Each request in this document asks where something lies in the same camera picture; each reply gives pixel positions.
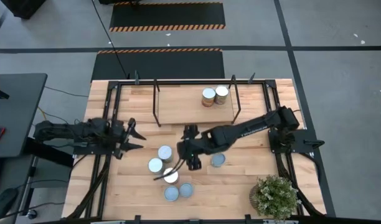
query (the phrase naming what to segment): gray floor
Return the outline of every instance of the gray floor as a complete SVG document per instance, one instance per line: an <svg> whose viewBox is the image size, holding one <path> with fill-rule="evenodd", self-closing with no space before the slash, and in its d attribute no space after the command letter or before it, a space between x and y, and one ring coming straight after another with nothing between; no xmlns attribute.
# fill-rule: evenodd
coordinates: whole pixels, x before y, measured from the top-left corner
<svg viewBox="0 0 381 224"><path fill-rule="evenodd" d="M115 33L111 38L118 47L284 46L273 0L222 2L225 30ZM293 46L381 45L381 0L280 3ZM97 8L107 25L112 6L97 3ZM3 10L0 3L0 16ZM0 30L0 49L85 47L109 47L89 0L48 0L29 21L9 13ZM295 56L316 134L326 142L321 154L336 215L381 220L381 51ZM86 95L95 57L96 53L0 54L0 73L45 72L47 86ZM223 61L226 77L248 78L254 72L256 78L293 77L286 52L228 50ZM85 98L45 90L40 107L73 122L83 118L86 103ZM42 116L37 113L34 123L39 121ZM32 203L60 202L64 197L65 188L40 189ZM57 220L62 207L38 211L34 222Z"/></svg>

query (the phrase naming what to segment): plant pot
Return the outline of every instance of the plant pot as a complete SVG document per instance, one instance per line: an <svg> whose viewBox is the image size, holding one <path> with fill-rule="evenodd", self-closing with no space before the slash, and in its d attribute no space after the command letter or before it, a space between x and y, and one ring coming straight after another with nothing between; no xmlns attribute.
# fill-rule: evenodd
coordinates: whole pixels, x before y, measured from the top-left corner
<svg viewBox="0 0 381 224"><path fill-rule="evenodd" d="M254 186L254 187L250 190L250 193L248 194L248 199L249 199L250 204L252 205L252 207L257 211L257 200L255 200L255 198L254 198L256 189L257 189L257 185Z"/></svg>

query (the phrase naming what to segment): silver can lid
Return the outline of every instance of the silver can lid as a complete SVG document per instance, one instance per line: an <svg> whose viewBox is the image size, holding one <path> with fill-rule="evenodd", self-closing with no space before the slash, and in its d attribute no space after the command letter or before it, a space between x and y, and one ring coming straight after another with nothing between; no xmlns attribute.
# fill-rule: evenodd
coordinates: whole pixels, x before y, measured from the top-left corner
<svg viewBox="0 0 381 224"><path fill-rule="evenodd" d="M207 99L214 98L215 97L215 91L213 90L213 88L205 88L203 90L203 96L204 96L204 98L207 98Z"/></svg>
<svg viewBox="0 0 381 224"><path fill-rule="evenodd" d="M218 86L218 87L215 89L215 92L217 93L218 96L226 96L226 95L228 95L229 90L228 90L228 88L225 87L225 86Z"/></svg>
<svg viewBox="0 0 381 224"><path fill-rule="evenodd" d="M225 162L225 156L222 153L214 154L212 162L215 166L221 166Z"/></svg>
<svg viewBox="0 0 381 224"><path fill-rule="evenodd" d="M173 202L173 201L177 200L178 196L179 196L179 192L178 192L178 189L175 186L168 186L164 190L164 197L169 202Z"/></svg>
<svg viewBox="0 0 381 224"><path fill-rule="evenodd" d="M168 159L171 157L172 149L170 146L161 146L158 150L160 159Z"/></svg>
<svg viewBox="0 0 381 224"><path fill-rule="evenodd" d="M179 194L182 197L190 197L193 194L193 186L190 183L184 183L179 187Z"/></svg>
<svg viewBox="0 0 381 224"><path fill-rule="evenodd" d="M148 167L151 172L159 172L163 168L163 162L159 158L153 158L149 161Z"/></svg>
<svg viewBox="0 0 381 224"><path fill-rule="evenodd" d="M165 171L164 171L164 173L163 173L163 175L166 175L168 172L170 172L172 170L172 168L170 167L170 168L167 168ZM174 183L175 181L177 181L178 180L178 172L175 172L175 173L173 173L173 174L171 174L170 176L167 176L167 177L165 177L164 178L164 180L167 182L167 183Z"/></svg>

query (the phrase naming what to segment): black and orange striped mat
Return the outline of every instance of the black and orange striped mat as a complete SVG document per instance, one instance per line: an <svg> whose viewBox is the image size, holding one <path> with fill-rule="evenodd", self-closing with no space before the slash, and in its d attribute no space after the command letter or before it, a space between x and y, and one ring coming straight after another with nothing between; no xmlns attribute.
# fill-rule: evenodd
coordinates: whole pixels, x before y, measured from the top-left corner
<svg viewBox="0 0 381 224"><path fill-rule="evenodd" d="M141 79L225 78L220 49L131 49L116 53L131 78L135 70ZM92 80L114 79L126 79L115 51L99 51Z"/></svg>
<svg viewBox="0 0 381 224"><path fill-rule="evenodd" d="M137 10L121 2L115 4L110 22L111 32L224 28L221 2L141 3Z"/></svg>

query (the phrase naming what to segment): can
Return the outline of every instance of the can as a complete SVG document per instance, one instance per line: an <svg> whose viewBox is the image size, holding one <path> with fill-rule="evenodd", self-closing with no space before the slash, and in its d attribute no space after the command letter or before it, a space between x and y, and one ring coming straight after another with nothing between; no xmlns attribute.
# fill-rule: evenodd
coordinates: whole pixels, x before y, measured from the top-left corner
<svg viewBox="0 0 381 224"><path fill-rule="evenodd" d="M227 96L229 94L229 90L226 86L218 86L216 89L215 89L215 100L214 100L214 103L218 104L218 105L222 105L225 103L225 101L227 100Z"/></svg>
<svg viewBox="0 0 381 224"><path fill-rule="evenodd" d="M149 161L148 168L153 174L161 174L164 170L164 164L161 159L153 158Z"/></svg>
<svg viewBox="0 0 381 224"><path fill-rule="evenodd" d="M202 104L203 106L210 107L214 104L215 91L213 88L205 88L203 90Z"/></svg>
<svg viewBox="0 0 381 224"><path fill-rule="evenodd" d="M172 149L170 146L161 146L158 150L158 155L163 163L172 162Z"/></svg>
<svg viewBox="0 0 381 224"><path fill-rule="evenodd" d="M163 175L166 175L168 172L170 172L172 170L172 168L167 168L164 172L163 172ZM176 183L178 183L179 181L179 176L178 176L178 172L175 172L167 177L164 178L164 180L168 183L168 184L171 184L171 185L174 185Z"/></svg>
<svg viewBox="0 0 381 224"><path fill-rule="evenodd" d="M221 167L225 163L225 155L222 153L214 154L211 158L211 165L214 167Z"/></svg>
<svg viewBox="0 0 381 224"><path fill-rule="evenodd" d="M179 195L189 198L193 194L193 186L190 183L184 183L179 187Z"/></svg>
<svg viewBox="0 0 381 224"><path fill-rule="evenodd" d="M174 202L178 199L179 191L175 186L168 186L164 190L164 198L169 202Z"/></svg>

